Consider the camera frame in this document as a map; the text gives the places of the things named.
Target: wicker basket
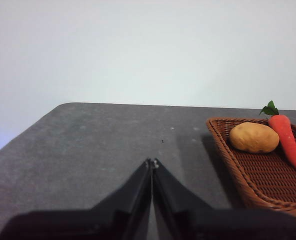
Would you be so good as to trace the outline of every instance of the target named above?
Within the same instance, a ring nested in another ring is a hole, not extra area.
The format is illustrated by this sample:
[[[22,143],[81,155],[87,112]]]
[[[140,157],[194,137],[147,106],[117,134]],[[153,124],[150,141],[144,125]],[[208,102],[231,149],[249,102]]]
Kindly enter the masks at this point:
[[[268,208],[296,217],[296,170],[282,148],[251,154],[230,145],[230,130],[244,122],[268,124],[266,119],[228,117],[213,117],[206,122],[243,202],[248,208]],[[296,139],[296,126],[291,128]]]

